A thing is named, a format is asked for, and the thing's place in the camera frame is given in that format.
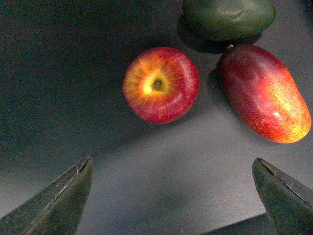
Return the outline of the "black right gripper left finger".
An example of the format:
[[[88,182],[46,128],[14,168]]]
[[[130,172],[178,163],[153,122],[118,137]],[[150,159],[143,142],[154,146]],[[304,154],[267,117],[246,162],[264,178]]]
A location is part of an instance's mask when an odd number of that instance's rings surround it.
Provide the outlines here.
[[[74,164],[29,200],[0,219],[2,235],[74,235],[92,184],[93,160]]]

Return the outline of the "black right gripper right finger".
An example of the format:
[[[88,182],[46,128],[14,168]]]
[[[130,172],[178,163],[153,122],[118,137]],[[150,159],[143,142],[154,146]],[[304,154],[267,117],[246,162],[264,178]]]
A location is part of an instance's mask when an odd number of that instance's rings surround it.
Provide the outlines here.
[[[280,235],[313,233],[313,190],[256,158],[252,175],[269,220]]]

